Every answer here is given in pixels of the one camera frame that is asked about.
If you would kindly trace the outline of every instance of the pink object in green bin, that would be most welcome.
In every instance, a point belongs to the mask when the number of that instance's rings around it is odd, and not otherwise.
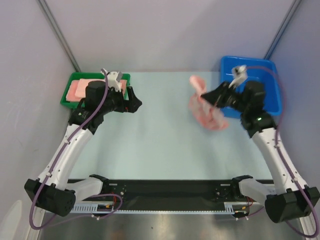
[[[70,84],[69,90],[65,96],[65,99],[68,102],[80,102],[82,98],[86,97],[86,87],[92,81],[101,81],[100,79],[80,79],[80,80],[73,80]],[[127,80],[120,80],[121,83],[121,90],[123,96],[126,93],[126,85]]]
[[[200,97],[207,92],[205,80],[196,75],[191,76],[189,80],[195,89],[195,94],[191,96],[188,107],[198,123],[209,130],[227,128],[229,124],[220,109],[210,105]]]
[[[65,96],[65,99],[68,102],[80,102],[81,97],[76,97],[76,91],[78,88],[79,80],[73,80],[70,84],[68,93]]]

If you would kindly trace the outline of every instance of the blue bin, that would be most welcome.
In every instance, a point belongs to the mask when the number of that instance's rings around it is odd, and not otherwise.
[[[240,65],[246,66],[262,66],[272,70],[277,74],[276,65],[269,60],[249,57],[238,56],[224,56],[221,59],[221,72],[220,83],[231,82],[233,80],[232,68]],[[264,99],[264,110],[272,116],[278,116],[282,112],[282,101],[280,95],[280,89],[277,80],[268,72],[263,69],[248,69],[248,78],[246,81],[255,80],[264,84],[266,96]],[[245,88],[246,82],[238,86],[236,89],[242,92]],[[225,107],[222,109],[224,116],[228,118],[239,119],[241,113],[232,109],[231,107]]]

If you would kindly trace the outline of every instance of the white wall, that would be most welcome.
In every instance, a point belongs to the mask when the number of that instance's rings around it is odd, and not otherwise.
[[[31,206],[24,184],[63,137],[69,111],[59,102],[73,68],[35,0],[1,0],[0,12],[0,239],[8,239],[1,229],[6,213],[22,200],[21,240]]]
[[[82,71],[209,71],[263,58],[293,0],[47,0]]]
[[[293,163],[320,190],[320,1],[303,1],[271,58],[287,95],[281,135]],[[317,204],[320,216],[320,203]]]

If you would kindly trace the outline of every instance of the crumpled pink towel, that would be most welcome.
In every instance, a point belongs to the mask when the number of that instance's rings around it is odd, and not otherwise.
[[[195,94],[189,101],[189,109],[195,119],[206,129],[222,130],[229,126],[224,114],[219,108],[207,103],[200,96],[207,92],[206,82],[203,78],[193,75],[190,77],[190,84],[195,89]]]

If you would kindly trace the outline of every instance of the metal floor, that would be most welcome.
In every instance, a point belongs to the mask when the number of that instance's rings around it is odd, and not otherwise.
[[[275,224],[265,212],[249,220],[230,215],[115,214],[96,221],[79,218],[47,227],[39,240],[302,240],[286,223]]]

